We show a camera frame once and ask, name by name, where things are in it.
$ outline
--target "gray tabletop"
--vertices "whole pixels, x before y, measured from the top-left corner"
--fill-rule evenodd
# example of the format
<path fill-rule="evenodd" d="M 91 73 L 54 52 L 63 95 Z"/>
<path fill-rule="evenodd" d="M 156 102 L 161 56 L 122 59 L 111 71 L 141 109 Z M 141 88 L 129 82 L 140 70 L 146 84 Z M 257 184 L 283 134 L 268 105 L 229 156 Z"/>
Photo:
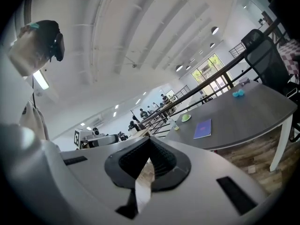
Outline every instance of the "gray tabletop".
<path fill-rule="evenodd" d="M 245 95 L 233 97 L 243 89 Z M 194 147 L 214 150 L 239 144 L 272 130 L 297 109 L 297 105 L 280 93 L 251 81 L 243 87 L 235 86 L 223 95 L 186 114 L 192 117 L 182 122 L 182 115 L 165 137 Z M 199 122 L 211 119 L 211 136 L 193 139 Z"/>

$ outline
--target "green cup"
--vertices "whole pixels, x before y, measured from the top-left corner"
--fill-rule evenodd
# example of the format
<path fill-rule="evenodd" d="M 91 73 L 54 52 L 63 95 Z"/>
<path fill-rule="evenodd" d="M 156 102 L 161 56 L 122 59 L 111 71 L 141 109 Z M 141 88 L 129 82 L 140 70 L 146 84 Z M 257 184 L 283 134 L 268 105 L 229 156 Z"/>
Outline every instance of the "green cup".
<path fill-rule="evenodd" d="M 189 115 L 188 114 L 184 114 L 183 116 L 182 116 L 182 120 L 183 121 L 186 121 L 186 120 L 188 120 L 189 119 Z"/>

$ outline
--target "fluorescent light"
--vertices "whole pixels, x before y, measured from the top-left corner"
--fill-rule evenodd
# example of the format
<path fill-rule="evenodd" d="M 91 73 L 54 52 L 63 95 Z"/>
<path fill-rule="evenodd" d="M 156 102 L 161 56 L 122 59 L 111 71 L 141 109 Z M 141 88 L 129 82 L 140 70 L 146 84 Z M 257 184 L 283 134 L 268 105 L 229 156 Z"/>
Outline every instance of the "fluorescent light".
<path fill-rule="evenodd" d="M 41 72 L 39 70 L 37 72 L 35 72 L 33 74 L 33 76 L 43 90 L 46 90 L 47 88 L 49 88 L 48 83 L 46 82 L 45 78 L 43 77 L 43 75 L 41 74 Z"/>
<path fill-rule="evenodd" d="M 177 67 L 176 67 L 176 72 L 178 72 L 180 69 L 182 69 L 182 65 L 178 65 Z"/>

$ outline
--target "vr headset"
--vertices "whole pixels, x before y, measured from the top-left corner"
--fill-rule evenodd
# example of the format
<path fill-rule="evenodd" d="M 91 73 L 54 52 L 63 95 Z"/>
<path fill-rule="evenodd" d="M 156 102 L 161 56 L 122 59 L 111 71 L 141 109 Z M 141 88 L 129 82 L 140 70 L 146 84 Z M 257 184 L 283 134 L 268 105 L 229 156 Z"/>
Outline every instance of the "vr headset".
<path fill-rule="evenodd" d="M 49 55 L 50 61 L 51 57 L 56 57 L 57 61 L 62 61 L 65 54 L 65 44 L 64 44 L 64 37 L 61 33 L 56 35 L 53 45 L 50 46 Z"/>
<path fill-rule="evenodd" d="M 62 61 L 65 53 L 64 37 L 60 32 L 56 21 L 42 20 L 31 23 L 30 27 L 36 29 L 42 43 L 48 50 L 49 59 L 56 57 L 57 61 Z"/>

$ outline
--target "table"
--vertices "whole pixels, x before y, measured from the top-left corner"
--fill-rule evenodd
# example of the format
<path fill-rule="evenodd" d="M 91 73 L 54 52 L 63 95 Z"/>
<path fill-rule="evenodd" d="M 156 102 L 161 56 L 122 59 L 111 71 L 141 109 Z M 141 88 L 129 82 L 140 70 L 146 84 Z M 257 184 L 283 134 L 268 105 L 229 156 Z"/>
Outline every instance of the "table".
<path fill-rule="evenodd" d="M 293 61 L 295 56 L 300 55 L 300 43 L 292 39 L 278 49 L 289 74 L 299 74 L 298 62 Z"/>
<path fill-rule="evenodd" d="M 150 131 L 150 129 L 146 128 L 144 130 L 140 130 L 140 131 L 136 132 L 136 134 L 130 136 L 128 139 L 134 139 L 134 138 L 137 138 L 137 137 L 143 137 L 143 136 L 145 136 L 146 133 L 149 133 L 150 136 L 153 136 L 152 133 L 151 133 L 151 131 Z"/>
<path fill-rule="evenodd" d="M 232 93 L 241 88 L 245 95 L 233 97 Z M 270 170 L 274 171 L 285 150 L 296 110 L 297 105 L 280 93 L 250 81 L 187 112 L 192 117 L 184 123 L 181 122 L 182 114 L 176 122 L 179 130 L 172 128 L 165 138 L 197 148 L 218 150 L 250 141 L 282 125 L 277 151 L 270 166 Z M 211 119 L 211 136 L 193 139 L 196 125 L 207 119 Z"/>

